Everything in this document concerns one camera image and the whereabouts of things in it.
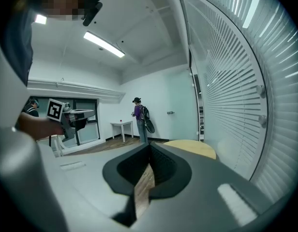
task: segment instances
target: jeans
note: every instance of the jeans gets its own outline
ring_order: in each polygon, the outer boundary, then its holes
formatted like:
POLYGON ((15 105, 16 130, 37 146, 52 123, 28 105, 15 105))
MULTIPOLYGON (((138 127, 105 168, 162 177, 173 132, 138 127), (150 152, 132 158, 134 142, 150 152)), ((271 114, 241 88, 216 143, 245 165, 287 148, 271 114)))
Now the jeans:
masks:
POLYGON ((147 137, 147 128, 145 126, 145 122, 143 120, 137 120, 137 128, 139 132, 140 142, 141 143, 148 143, 147 137))

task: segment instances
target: wooden piece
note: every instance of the wooden piece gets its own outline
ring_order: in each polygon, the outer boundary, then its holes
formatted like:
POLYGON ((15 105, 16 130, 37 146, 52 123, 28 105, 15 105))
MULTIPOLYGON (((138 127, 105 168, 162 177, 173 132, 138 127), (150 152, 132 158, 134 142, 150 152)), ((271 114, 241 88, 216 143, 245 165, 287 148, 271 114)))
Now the wooden piece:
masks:
POLYGON ((164 144, 168 146, 173 146, 179 149, 183 149, 198 155, 216 159, 216 152, 214 151, 214 149, 211 148, 209 145, 199 141, 174 140, 174 141, 166 142, 164 144))

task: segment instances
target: door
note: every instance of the door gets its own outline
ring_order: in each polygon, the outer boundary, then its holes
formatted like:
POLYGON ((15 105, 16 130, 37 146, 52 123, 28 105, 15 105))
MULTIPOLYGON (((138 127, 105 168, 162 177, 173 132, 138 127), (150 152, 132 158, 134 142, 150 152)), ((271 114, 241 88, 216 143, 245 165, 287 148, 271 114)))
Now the door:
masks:
POLYGON ((198 140, 198 110, 195 86, 188 66, 165 74, 168 94, 169 140, 198 140))

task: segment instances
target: black backpack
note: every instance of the black backpack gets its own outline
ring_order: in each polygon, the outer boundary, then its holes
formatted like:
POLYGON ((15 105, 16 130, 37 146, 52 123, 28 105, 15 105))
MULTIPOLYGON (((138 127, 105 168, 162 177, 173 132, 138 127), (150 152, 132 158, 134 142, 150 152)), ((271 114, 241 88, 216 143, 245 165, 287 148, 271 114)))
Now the black backpack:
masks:
POLYGON ((145 122, 145 126, 150 133, 154 133, 155 129, 153 123, 150 120, 149 110, 143 105, 137 105, 140 107, 140 119, 145 122))
POLYGON ((146 108, 143 105, 137 105, 137 106, 140 107, 140 116, 139 116, 139 118, 143 121, 146 121, 147 119, 150 119, 148 108, 146 108))

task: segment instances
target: hand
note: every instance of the hand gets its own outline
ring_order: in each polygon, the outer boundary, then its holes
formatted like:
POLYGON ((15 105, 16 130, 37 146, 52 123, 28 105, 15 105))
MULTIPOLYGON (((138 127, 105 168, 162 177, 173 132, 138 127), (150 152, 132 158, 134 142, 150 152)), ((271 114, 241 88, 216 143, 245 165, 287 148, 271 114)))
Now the hand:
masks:
POLYGON ((20 131, 25 132, 35 140, 51 135, 63 135, 61 124, 48 118, 39 118, 21 113, 18 122, 20 131))

